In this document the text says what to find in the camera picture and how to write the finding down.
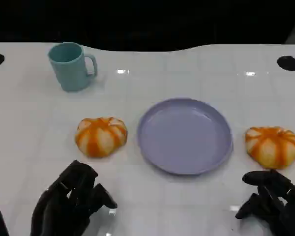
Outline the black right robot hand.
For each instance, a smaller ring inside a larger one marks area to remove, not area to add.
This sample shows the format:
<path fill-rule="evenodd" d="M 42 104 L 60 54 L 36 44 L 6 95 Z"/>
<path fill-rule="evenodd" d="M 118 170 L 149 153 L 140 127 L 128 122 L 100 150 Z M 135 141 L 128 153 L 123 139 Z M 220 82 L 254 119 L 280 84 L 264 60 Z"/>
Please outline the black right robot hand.
<path fill-rule="evenodd" d="M 275 236 L 295 236 L 295 185 L 276 170 L 251 171 L 242 181 L 257 187 L 236 219 L 254 216 L 268 223 Z"/>

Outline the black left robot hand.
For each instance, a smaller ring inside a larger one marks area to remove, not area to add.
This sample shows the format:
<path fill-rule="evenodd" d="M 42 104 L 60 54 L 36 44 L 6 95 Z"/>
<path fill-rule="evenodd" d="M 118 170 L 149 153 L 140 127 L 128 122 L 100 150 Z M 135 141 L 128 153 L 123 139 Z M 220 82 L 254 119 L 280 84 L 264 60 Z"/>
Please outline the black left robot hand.
<path fill-rule="evenodd" d="M 90 217 L 103 206 L 116 209 L 117 203 L 89 165 L 73 161 L 42 193 L 31 217 L 32 236 L 81 236 Z"/>

